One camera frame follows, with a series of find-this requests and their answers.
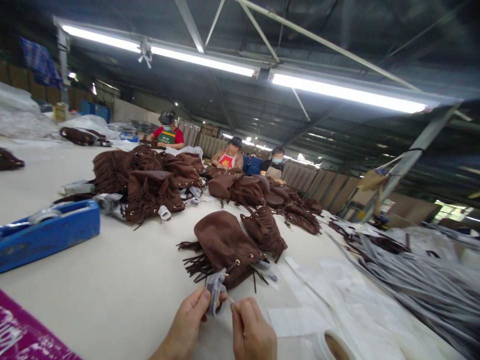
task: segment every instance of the chair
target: chair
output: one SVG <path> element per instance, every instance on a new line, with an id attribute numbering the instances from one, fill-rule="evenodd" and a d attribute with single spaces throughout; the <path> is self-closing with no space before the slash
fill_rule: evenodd
<path id="1" fill-rule="evenodd" d="M 250 157 L 249 156 L 246 156 L 246 155 L 243 155 L 243 167 L 242 167 L 242 171 L 246 174 L 247 173 L 247 170 L 249 169 L 249 161 L 250 161 Z"/>
<path id="2" fill-rule="evenodd" d="M 250 159 L 250 166 L 248 167 L 247 175 L 259 175 L 262 162 L 263 160 L 261 158 L 252 157 Z"/>

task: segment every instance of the dark shirt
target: dark shirt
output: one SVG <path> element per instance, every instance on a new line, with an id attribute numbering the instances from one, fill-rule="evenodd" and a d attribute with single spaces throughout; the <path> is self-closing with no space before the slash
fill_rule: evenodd
<path id="1" fill-rule="evenodd" d="M 284 170 L 283 164 L 272 163 L 272 159 L 268 159 L 268 160 L 263 160 L 263 162 L 260 165 L 260 171 L 266 172 L 269 169 L 269 167 L 272 167 L 280 171 Z"/>

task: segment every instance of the magenta box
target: magenta box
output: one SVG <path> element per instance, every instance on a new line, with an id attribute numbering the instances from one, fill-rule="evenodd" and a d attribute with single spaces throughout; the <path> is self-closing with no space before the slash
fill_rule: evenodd
<path id="1" fill-rule="evenodd" d="M 81 360 L 2 290 L 0 290 L 0 359 Z"/>

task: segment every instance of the red apron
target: red apron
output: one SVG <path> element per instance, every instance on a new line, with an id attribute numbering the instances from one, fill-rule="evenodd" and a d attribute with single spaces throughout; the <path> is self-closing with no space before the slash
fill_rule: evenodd
<path id="1" fill-rule="evenodd" d="M 223 156 L 218 160 L 220 166 L 228 166 L 229 168 L 233 168 L 235 165 L 235 156 L 231 157 L 227 155 L 227 151 L 223 154 Z"/>

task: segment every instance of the worker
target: worker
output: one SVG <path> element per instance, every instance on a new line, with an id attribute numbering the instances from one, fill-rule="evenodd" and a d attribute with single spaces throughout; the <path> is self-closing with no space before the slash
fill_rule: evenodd
<path id="1" fill-rule="evenodd" d="M 285 151 L 282 147 L 277 146 L 271 151 L 270 158 L 263 160 L 260 166 L 260 175 L 271 177 L 279 186 L 287 183 L 282 180 L 282 171 L 284 170 Z"/>
<path id="2" fill-rule="evenodd" d="M 244 167 L 244 156 L 240 153 L 242 139 L 238 136 L 232 137 L 225 148 L 220 149 L 211 158 L 211 164 L 217 168 L 230 170 L 231 168 L 242 169 Z"/>
<path id="3" fill-rule="evenodd" d="M 175 126 L 173 111 L 162 111 L 158 120 L 161 127 L 147 136 L 148 141 L 158 142 L 162 148 L 183 149 L 185 147 L 184 133 Z"/>
<path id="4" fill-rule="evenodd" d="M 200 322 L 207 321 L 205 312 L 210 292 L 203 286 L 182 301 L 165 339 L 149 360 L 191 359 Z M 220 302 L 227 294 L 220 296 Z M 277 360 L 277 335 L 265 321 L 254 298 L 246 298 L 230 306 L 233 321 L 233 353 L 235 360 Z"/>

